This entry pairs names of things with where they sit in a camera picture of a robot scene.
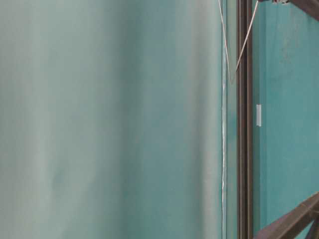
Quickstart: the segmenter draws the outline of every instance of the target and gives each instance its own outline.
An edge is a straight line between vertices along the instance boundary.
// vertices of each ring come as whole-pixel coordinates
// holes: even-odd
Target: teal wall
[[[318,187],[319,22],[292,4],[260,4],[254,23],[254,223],[258,230]]]
[[[221,238],[218,3],[0,3],[0,238]]]

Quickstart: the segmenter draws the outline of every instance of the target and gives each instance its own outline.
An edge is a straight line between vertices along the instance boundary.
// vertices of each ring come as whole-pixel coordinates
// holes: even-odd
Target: black bar
[[[252,0],[237,0],[237,54],[252,17]],[[252,160],[252,37],[247,41],[237,72],[237,191],[238,238],[253,236]]]

